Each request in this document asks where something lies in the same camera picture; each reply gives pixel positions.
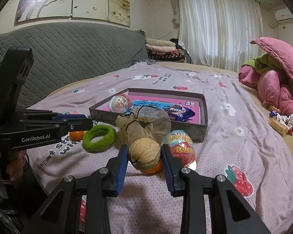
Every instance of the human hand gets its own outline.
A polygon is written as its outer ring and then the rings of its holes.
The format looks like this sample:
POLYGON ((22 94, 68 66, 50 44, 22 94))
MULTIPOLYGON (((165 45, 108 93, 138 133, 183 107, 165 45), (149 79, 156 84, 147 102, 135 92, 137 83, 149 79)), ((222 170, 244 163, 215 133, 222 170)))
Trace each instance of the human hand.
POLYGON ((16 151, 14 152, 14 159, 11 161, 7 167, 6 172, 10 175, 10 182, 16 181, 21 178, 23 175, 23 167, 25 165, 25 158, 24 156, 27 154, 27 150, 16 151))

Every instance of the pink comforter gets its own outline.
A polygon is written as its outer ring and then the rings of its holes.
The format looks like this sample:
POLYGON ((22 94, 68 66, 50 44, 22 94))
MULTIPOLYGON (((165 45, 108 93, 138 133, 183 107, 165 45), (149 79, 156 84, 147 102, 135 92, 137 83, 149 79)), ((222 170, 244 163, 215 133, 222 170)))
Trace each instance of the pink comforter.
POLYGON ((251 44, 259 45, 275 58, 284 71, 270 70, 260 76, 252 67, 244 66, 239 71, 240 82, 257 88, 264 106, 273 105, 282 115, 293 114, 293 93, 288 80, 293 83, 293 48, 286 42, 268 37, 252 40, 251 44))

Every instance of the green strawberry leaf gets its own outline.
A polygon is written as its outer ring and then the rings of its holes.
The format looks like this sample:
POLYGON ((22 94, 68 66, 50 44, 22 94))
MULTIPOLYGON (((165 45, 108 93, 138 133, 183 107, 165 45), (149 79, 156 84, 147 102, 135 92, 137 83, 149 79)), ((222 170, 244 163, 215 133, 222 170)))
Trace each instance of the green strawberry leaf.
POLYGON ((227 179, 229 179, 229 181, 234 184, 237 181, 237 178, 230 165, 228 165, 228 169, 225 170, 225 172, 227 174, 227 179))

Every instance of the air conditioner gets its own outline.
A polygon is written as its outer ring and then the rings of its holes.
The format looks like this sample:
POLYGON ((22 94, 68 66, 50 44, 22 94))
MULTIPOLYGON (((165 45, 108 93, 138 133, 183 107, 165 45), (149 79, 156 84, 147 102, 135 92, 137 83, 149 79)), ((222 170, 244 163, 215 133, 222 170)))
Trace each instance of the air conditioner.
POLYGON ((275 17, 276 17, 277 21, 282 21, 285 19, 293 18, 293 15, 288 8, 285 8, 282 10, 275 11, 275 17))

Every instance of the painting panel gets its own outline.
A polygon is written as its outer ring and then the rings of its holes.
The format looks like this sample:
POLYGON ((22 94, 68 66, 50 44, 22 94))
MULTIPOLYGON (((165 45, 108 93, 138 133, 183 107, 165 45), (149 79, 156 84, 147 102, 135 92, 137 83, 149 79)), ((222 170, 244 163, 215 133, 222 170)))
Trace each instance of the painting panel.
POLYGON ((20 0, 15 22, 71 15, 72 0, 20 0))
POLYGON ((73 0, 73 17, 108 20, 108 0, 73 0))
POLYGON ((130 26, 130 3, 128 0, 109 0, 111 22, 130 26))

